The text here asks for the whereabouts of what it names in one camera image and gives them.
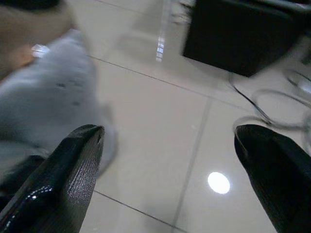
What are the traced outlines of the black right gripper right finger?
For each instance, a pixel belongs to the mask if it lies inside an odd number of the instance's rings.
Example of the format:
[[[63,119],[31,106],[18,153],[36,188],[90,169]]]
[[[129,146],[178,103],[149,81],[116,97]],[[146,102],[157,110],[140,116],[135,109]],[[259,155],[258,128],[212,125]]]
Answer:
[[[292,139],[266,127],[237,126],[234,147],[278,233],[311,231],[311,157]]]

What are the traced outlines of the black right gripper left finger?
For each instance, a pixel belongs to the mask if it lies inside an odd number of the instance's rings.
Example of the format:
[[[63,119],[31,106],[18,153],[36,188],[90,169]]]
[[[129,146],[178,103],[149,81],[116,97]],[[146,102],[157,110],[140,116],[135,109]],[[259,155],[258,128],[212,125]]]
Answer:
[[[84,125],[48,156],[4,144],[0,158],[3,233],[77,233],[95,187],[104,127]]]

